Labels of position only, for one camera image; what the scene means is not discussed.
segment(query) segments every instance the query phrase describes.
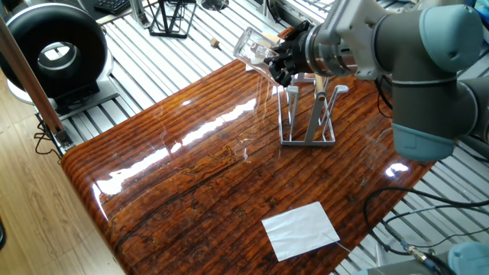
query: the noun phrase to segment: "cable connector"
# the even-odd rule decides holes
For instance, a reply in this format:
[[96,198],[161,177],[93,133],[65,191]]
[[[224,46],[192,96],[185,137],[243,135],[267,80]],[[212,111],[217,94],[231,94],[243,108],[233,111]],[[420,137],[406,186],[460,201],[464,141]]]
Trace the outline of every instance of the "cable connector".
[[438,272],[440,270],[439,267],[435,264],[435,262],[430,260],[423,252],[419,251],[418,248],[416,248],[414,245],[408,244],[405,241],[401,241],[400,244],[403,246],[404,250],[407,253],[413,256],[421,264],[424,264],[431,271]]
[[221,47],[219,46],[221,42],[219,40],[215,39],[214,37],[211,39],[211,47],[221,50]]

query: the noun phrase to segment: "metal cup rack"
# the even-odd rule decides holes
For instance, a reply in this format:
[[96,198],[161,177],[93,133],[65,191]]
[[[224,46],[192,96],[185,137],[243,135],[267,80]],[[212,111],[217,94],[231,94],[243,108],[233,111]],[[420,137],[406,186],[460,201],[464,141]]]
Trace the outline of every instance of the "metal cup rack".
[[[196,13],[197,2],[196,0],[158,0],[158,8],[156,13],[153,11],[149,0],[147,3],[150,7],[151,14],[153,15],[153,22],[147,27],[150,31],[150,35],[160,36],[160,37],[175,37],[175,38],[186,38],[190,26],[192,25],[193,16]],[[173,15],[168,16],[166,12],[166,5],[172,5],[174,8]],[[190,20],[188,22],[188,28],[183,30],[181,28],[182,20],[185,20],[185,10],[188,5],[193,5],[189,10],[192,12],[190,15]],[[161,13],[163,22],[158,21],[158,15]]]
[[[281,100],[282,96],[278,93],[278,123],[279,123],[279,132],[280,132],[280,143],[282,145],[288,146],[332,146],[335,144],[335,132],[333,131],[333,126],[331,123],[331,114],[332,110],[335,107],[336,99],[338,95],[341,93],[348,92],[348,87],[345,85],[337,85],[329,98],[326,98],[326,88],[328,85],[329,78],[325,79],[323,83],[324,91],[318,91],[316,86],[316,90],[314,91],[314,104],[313,110],[311,111],[311,117],[309,118],[309,124],[307,125],[306,137],[303,141],[294,140],[294,121],[296,118],[297,105],[299,104],[299,87],[295,86],[294,83],[315,83],[316,80],[314,78],[306,78],[304,74],[299,74],[293,78],[290,86],[285,88],[285,92],[283,93],[287,99],[287,117],[288,119],[285,123],[289,124],[289,134],[288,138],[283,138],[283,133],[286,129],[284,129],[284,121],[282,120],[282,108],[281,108]],[[322,126],[322,134],[321,139],[315,140],[315,135],[318,130],[318,127]]]

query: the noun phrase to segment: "wooden pole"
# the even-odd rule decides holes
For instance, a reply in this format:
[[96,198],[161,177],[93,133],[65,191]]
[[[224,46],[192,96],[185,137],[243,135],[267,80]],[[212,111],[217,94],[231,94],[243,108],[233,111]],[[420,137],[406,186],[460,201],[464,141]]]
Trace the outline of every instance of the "wooden pole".
[[36,105],[44,123],[46,123],[47,127],[54,134],[59,133],[63,130],[60,118],[58,118],[53,106],[49,103],[46,93],[40,86],[39,81],[37,81],[34,72],[26,61],[24,54],[22,54],[14,37],[12,37],[3,18],[0,17],[0,19],[0,52],[2,52],[8,65],[14,70],[15,75],[21,81],[25,91]]
[[314,77],[316,78],[316,88],[318,89],[318,92],[324,91],[324,79],[322,76],[315,74]]

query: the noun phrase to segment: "wooden floor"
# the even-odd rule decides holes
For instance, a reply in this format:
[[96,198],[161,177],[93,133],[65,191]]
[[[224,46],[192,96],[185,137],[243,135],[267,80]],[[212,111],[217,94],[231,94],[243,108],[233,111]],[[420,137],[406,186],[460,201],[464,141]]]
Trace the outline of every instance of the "wooden floor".
[[[54,154],[35,153],[33,107],[15,99],[0,73],[0,218],[7,243],[1,275],[124,274]],[[43,141],[42,151],[53,145]]]

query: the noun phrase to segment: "keyboard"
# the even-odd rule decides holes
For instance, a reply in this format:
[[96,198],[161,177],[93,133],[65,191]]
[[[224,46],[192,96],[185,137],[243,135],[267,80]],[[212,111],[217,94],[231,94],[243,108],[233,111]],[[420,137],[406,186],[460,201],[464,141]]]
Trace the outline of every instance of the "keyboard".
[[118,15],[130,6],[131,3],[129,0],[98,0],[93,5],[96,10],[107,12],[112,15]]

